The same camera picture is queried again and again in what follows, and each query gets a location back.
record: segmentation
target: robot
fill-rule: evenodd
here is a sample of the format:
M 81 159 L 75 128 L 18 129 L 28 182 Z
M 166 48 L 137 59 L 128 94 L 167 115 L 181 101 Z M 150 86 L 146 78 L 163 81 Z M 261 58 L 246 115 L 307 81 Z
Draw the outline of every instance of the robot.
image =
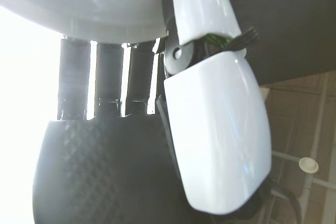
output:
M 62 41 L 64 64 L 60 67 L 60 83 L 71 78 L 67 71 L 69 64 L 74 69 L 78 66 L 84 69 L 83 73 L 77 73 L 80 79 L 74 77 L 78 79 L 76 84 L 60 85 L 60 121 L 51 123 L 47 130 L 34 180 L 37 224 L 217 223 L 250 218 L 260 209 L 271 188 L 268 178 L 271 137 L 259 85 L 244 58 L 246 47 L 258 36 L 254 29 L 242 33 L 229 0 L 1 1 L 11 10 L 66 35 Z M 113 95 L 106 90 L 96 90 L 99 100 L 97 118 L 91 122 L 83 120 L 87 93 L 81 85 L 85 86 L 88 78 L 89 61 L 86 58 L 70 63 L 66 55 L 71 54 L 71 50 L 87 52 L 87 41 L 97 41 L 104 62 L 97 69 L 97 81 L 106 83 L 108 79 L 121 79 L 121 43 L 127 42 L 135 54 L 143 54 L 145 62 L 145 55 L 152 56 L 156 38 L 161 38 L 155 53 L 160 55 L 160 80 L 164 84 L 160 86 L 161 94 L 157 97 L 159 113 L 156 122 L 153 118 L 146 118 L 141 119 L 145 123 L 139 123 L 139 116 L 116 117 L 121 106 L 118 88 Z M 104 68 L 104 64 L 112 60 L 109 56 L 103 57 L 108 55 L 107 51 L 116 55 L 113 64 L 109 65 L 113 66 L 113 71 Z M 133 60 L 141 61 L 139 56 Z M 135 71 L 151 71 L 150 67 L 145 69 L 146 64 L 139 64 L 143 65 Z M 133 88 L 140 85 L 136 77 L 130 80 Z M 120 86 L 119 82 L 106 85 Z M 130 88 L 129 93 L 134 97 L 132 109 L 127 114 L 145 110 L 146 97 L 142 92 L 132 93 Z M 160 182 L 157 178 L 149 178 L 148 183 L 164 184 L 171 195 L 179 188 L 183 200 L 170 198 L 158 189 L 160 186 L 153 186 L 148 195 L 155 192 L 162 194 L 161 198 L 156 195 L 156 201 L 151 201 L 150 207 L 147 205 L 141 210 L 139 196 L 134 195 L 135 203 L 130 207 L 132 201 L 125 199 L 124 192 L 129 187 L 122 187 L 130 182 L 127 176 L 120 175 L 124 167 L 120 163 L 127 164 L 128 161 L 115 152 L 125 151 L 117 140 L 118 146 L 106 152 L 110 148 L 107 147 L 110 142 L 106 143 L 107 133 L 104 133 L 109 131 L 108 124 L 118 125 L 120 129 L 128 125 L 130 131 L 140 127 L 143 132 L 150 127 L 153 132 L 158 128 L 164 132 L 160 137 L 161 144 L 165 145 L 165 155 L 169 155 L 164 165 L 156 169 L 164 170 L 166 165 L 169 166 L 169 178 L 165 178 L 170 180 Z M 109 138 L 131 137 L 120 132 L 117 136 L 115 132 L 109 134 Z M 156 137 L 158 133 L 153 133 L 152 138 Z M 158 150 L 148 151 L 151 149 L 149 145 L 162 148 L 157 146 L 158 143 L 143 141 L 143 145 L 138 146 L 139 153 L 130 155 L 139 160 L 153 155 L 146 162 L 159 164 L 162 157 L 154 155 Z M 130 152 L 136 152 L 134 147 L 130 147 Z M 125 165 L 123 169 L 133 166 Z M 153 174 L 147 176 L 165 176 L 163 171 Z M 146 193 L 139 194 L 141 200 L 146 201 Z M 161 219 L 154 202 L 166 208 Z

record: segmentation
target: quilted black surface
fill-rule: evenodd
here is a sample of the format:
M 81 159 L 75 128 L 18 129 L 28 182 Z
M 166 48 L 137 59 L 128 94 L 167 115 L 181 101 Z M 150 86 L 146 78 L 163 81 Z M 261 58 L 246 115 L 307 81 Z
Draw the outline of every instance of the quilted black surface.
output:
M 156 115 L 51 122 L 33 194 L 36 224 L 211 223 L 188 205 Z

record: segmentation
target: glossy white panel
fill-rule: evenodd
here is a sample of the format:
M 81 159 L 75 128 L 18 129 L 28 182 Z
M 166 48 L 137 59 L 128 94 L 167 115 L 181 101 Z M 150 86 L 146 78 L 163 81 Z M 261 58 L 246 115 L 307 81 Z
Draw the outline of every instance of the glossy white panel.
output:
M 229 0 L 174 0 L 174 10 L 181 45 L 210 33 L 241 34 Z
M 266 109 L 247 61 L 222 52 L 164 86 L 188 202 L 218 215 L 238 209 L 271 168 Z
M 165 36 L 161 0 L 0 0 L 67 36 L 99 42 L 140 42 Z

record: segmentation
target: white rounded body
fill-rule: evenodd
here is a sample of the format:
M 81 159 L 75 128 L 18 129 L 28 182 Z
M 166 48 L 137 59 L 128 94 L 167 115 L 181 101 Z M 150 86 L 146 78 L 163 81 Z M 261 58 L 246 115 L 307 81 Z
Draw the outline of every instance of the white rounded body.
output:
M 222 52 L 164 81 L 178 167 L 189 204 L 224 215 L 270 172 L 271 138 L 245 58 Z
M 0 5 L 85 40 L 141 42 L 165 36 L 161 0 L 0 0 Z

